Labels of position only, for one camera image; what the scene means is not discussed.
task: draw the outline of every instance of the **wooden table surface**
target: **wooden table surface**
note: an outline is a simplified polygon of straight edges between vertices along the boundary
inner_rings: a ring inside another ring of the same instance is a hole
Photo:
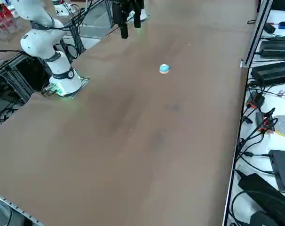
[[[34,94],[0,128],[0,194],[46,226],[222,223],[256,5],[146,5],[74,62],[75,99]]]

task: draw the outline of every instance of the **metal frame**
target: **metal frame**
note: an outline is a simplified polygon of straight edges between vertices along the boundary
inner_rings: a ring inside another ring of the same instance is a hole
[[[244,58],[242,59],[242,62],[241,62],[241,67],[249,68],[252,63],[257,46],[261,39],[261,34],[263,32],[265,23],[271,11],[272,3],[273,3],[273,0],[263,0],[261,3],[260,11],[255,20],[255,26],[252,32],[251,39],[247,46],[247,50],[244,55]]]
[[[16,57],[0,66],[0,76],[14,89],[14,92],[18,94],[23,103],[26,103],[31,98],[34,90],[18,71],[16,66],[27,58],[29,58],[29,56],[25,54],[17,54]]]
[[[44,226],[40,221],[38,221],[36,218],[34,218],[31,214],[28,214],[27,212],[23,211],[18,206],[14,205],[13,203],[11,203],[9,200],[5,199],[1,195],[0,195],[0,201],[6,203],[9,207],[11,207],[12,209],[16,210],[18,213],[20,213],[21,215],[25,216],[26,218],[31,220],[36,225]]]

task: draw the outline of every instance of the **black cable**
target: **black cable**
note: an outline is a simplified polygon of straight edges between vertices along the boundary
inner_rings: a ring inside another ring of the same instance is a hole
[[[68,43],[65,43],[64,44],[65,46],[66,46],[66,55],[67,55],[67,57],[68,58],[71,58],[71,59],[73,59],[73,60],[75,60],[75,59],[77,59],[78,58],[78,56],[79,56],[79,52],[77,51],[77,48],[74,46],[74,45],[72,45],[72,44],[68,44]],[[73,56],[71,53],[70,53],[70,51],[68,50],[68,47],[69,46],[72,46],[75,50],[76,50],[76,55],[75,56]]]
[[[240,154],[241,154],[241,155],[236,158],[234,164],[237,163],[237,161],[242,157],[242,155],[243,155],[249,148],[251,148],[251,147],[254,146],[254,145],[259,144],[260,142],[263,141],[263,139],[264,139],[264,133],[262,134],[262,137],[261,137],[261,139],[260,139],[258,142],[255,142],[255,143],[249,145],[243,152],[240,152],[240,153],[238,154],[238,155],[240,155]]]
[[[260,89],[256,89],[256,88],[248,88],[248,89],[261,91]],[[263,92],[263,93],[274,94],[274,95],[276,95],[276,96],[278,96],[278,97],[285,97],[285,95],[279,95],[279,94],[277,94],[277,93],[272,93],[272,92],[269,92],[269,91],[262,91],[262,92]]]
[[[231,215],[231,217],[235,220],[235,222],[238,226],[241,226],[240,221],[238,219],[236,219],[235,216],[230,211],[228,211],[228,214]]]
[[[275,37],[285,38],[285,36],[283,35],[278,35],[278,34],[272,34],[272,35],[274,35]]]
[[[276,172],[273,172],[273,171],[265,171],[265,170],[262,170],[260,168],[257,168],[255,167],[254,165],[252,165],[251,163],[249,163],[246,159],[244,159],[243,157],[241,157],[241,159],[246,162],[249,166],[251,166],[252,168],[258,170],[259,172],[262,172],[262,173],[266,173],[266,174],[270,174],[270,175],[276,175],[277,173]]]
[[[258,133],[257,135],[254,135],[253,137],[250,137],[249,140],[253,139],[253,138],[256,138],[258,136],[262,135],[262,133]]]
[[[257,108],[254,108],[247,116],[246,118],[248,118]]]
[[[85,11],[85,9],[84,8],[82,8],[81,10],[80,10],[80,12],[76,15],[76,16],[73,16],[73,20],[77,20],[77,19],[79,19],[80,17],[82,17],[79,21],[78,21],[78,26],[80,26],[82,23],[83,23],[83,21],[84,21],[84,19],[85,19],[85,17],[87,16],[87,14],[89,13],[89,11],[90,11],[90,9],[92,8],[92,7],[96,7],[96,6],[98,6],[99,4],[101,4],[102,2],[103,2],[103,0],[99,0],[98,2],[95,2],[94,4],[92,4],[92,2],[93,1],[90,1],[90,4],[89,4],[89,6],[88,6],[88,8],[87,8],[87,10]],[[68,26],[64,26],[64,27],[46,27],[46,26],[43,26],[44,28],[46,28],[46,29],[49,29],[49,30],[61,30],[61,31],[69,31],[69,30],[66,30],[66,29],[70,29],[71,27],[73,27],[74,25],[73,24],[70,24],[70,25],[68,25]]]
[[[279,62],[279,61],[285,61],[285,60],[256,60],[256,61],[252,61],[252,63],[257,63],[257,62]]]
[[[242,194],[244,194],[244,193],[247,193],[247,194],[248,194],[248,193],[263,194],[263,195],[265,195],[265,196],[267,196],[267,197],[269,197],[269,198],[271,198],[271,199],[274,199],[274,200],[276,200],[276,201],[279,201],[280,203],[282,203],[283,205],[285,205],[285,201],[280,200],[280,199],[278,199],[278,198],[276,198],[276,197],[274,197],[274,196],[272,196],[272,195],[269,195],[269,194],[267,194],[267,193],[264,193],[264,192],[258,192],[258,191],[242,191],[242,192],[239,192],[238,194],[236,194],[236,195],[234,196],[234,198],[233,198],[233,200],[232,200],[232,203],[231,203],[231,212],[232,212],[232,214],[233,214],[234,219],[236,219],[237,221],[239,221],[239,220],[236,218],[235,213],[234,213],[234,203],[235,203],[236,199],[237,199],[240,195],[242,195]]]
[[[5,53],[5,52],[16,52],[16,53],[21,53],[21,54],[28,55],[26,52],[24,52],[22,50],[12,50],[12,49],[2,49],[2,50],[0,50],[0,53]]]
[[[243,152],[242,154],[247,157],[254,157],[254,156],[271,157],[271,154],[253,154],[252,152]]]
[[[78,7],[79,10],[81,10],[81,8],[78,4],[72,3],[71,6],[76,6],[76,7]]]
[[[248,20],[246,23],[247,24],[255,24],[255,20]]]
[[[110,35],[112,32],[116,31],[117,29],[119,29],[119,27],[114,28],[112,31],[110,31],[108,34],[106,34],[105,37],[108,36],[108,35]]]

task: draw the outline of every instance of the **white surface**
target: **white surface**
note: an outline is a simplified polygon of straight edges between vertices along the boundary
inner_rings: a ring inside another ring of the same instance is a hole
[[[279,22],[282,22],[282,21],[285,21],[285,11],[272,10],[267,19],[268,23],[278,24]],[[276,27],[275,34],[285,36],[284,29],[278,29],[278,25],[275,25],[275,27]],[[263,32],[263,37],[271,37],[271,35]],[[260,56],[257,56],[257,55],[255,55],[253,59],[253,61],[265,61],[265,60],[268,61],[269,59],[261,59]],[[266,65],[266,64],[275,64],[275,63],[277,62],[256,62],[256,63],[252,63],[252,67]],[[284,84],[272,87],[271,89],[269,89],[269,92],[278,93],[281,90],[285,90]],[[250,93],[249,91],[247,91],[246,96],[245,96],[245,102],[249,96],[250,96]],[[265,96],[265,102],[263,106],[261,107],[261,110],[263,112],[270,111],[273,107],[275,107],[273,116],[285,115],[285,97],[277,97],[269,93],[264,94],[264,96]],[[245,115],[248,115],[251,111],[252,109],[248,109]],[[255,110],[255,112],[249,116],[249,118],[253,121],[253,124],[247,125],[243,123],[241,131],[240,131],[240,138],[246,138],[256,128],[256,124],[255,124],[256,112],[258,112],[258,110]],[[242,151],[244,151],[250,144],[257,142],[260,139],[261,139],[261,136],[258,136],[255,139],[252,139],[251,141],[247,142],[247,144],[244,146]],[[254,145],[253,147],[248,149],[248,151],[254,154],[264,154],[264,153],[269,153],[271,149],[285,151],[285,137],[282,137],[275,132],[266,133],[263,141],[257,145]],[[249,163],[254,165],[255,167],[258,167],[266,171],[272,171],[270,160],[267,157],[261,157],[261,156],[246,157],[245,156],[244,158]],[[278,189],[276,179],[273,175],[261,173],[257,171],[256,169],[247,165],[241,159],[238,160],[236,164],[236,169],[242,171],[243,173],[247,175],[252,174],[252,173],[257,173],[263,179],[265,179],[269,184],[271,184],[274,188]],[[240,176],[237,173],[234,173],[234,181],[233,181],[233,186],[231,190],[230,206],[231,206],[233,197],[237,193],[242,191],[242,189],[238,186],[239,180],[240,180]],[[234,204],[234,213],[235,213],[236,218],[246,223],[249,223],[251,215],[259,210],[262,210],[262,209],[247,194],[243,194],[239,196],[236,199],[236,202]],[[227,225],[230,225],[230,223],[234,223],[234,220],[232,219],[231,216],[228,217]]]

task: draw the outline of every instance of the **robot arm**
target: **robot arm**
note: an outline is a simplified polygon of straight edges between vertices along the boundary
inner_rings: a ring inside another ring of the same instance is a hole
[[[61,28],[63,24],[52,18],[43,8],[40,0],[11,0],[21,18],[41,24],[45,27]],[[67,56],[61,51],[55,51],[54,45],[64,36],[62,30],[45,30],[35,27],[21,39],[23,50],[33,57],[43,59],[52,76],[50,83],[60,88],[59,94],[65,96],[74,93],[81,87],[81,79],[71,67]]]

